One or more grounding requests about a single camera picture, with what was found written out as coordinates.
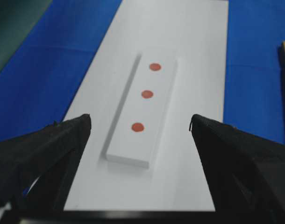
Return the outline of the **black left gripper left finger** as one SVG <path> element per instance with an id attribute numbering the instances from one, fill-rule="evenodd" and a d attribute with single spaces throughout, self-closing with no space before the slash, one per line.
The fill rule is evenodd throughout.
<path id="1" fill-rule="evenodd" d="M 83 114 L 0 142 L 0 218 L 7 205 L 62 211 L 91 134 Z"/>

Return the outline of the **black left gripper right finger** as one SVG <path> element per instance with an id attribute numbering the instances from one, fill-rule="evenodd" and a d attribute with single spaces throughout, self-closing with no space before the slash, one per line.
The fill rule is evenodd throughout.
<path id="1" fill-rule="evenodd" d="M 285 145 L 198 114 L 189 130 L 217 212 L 285 224 Z"/>

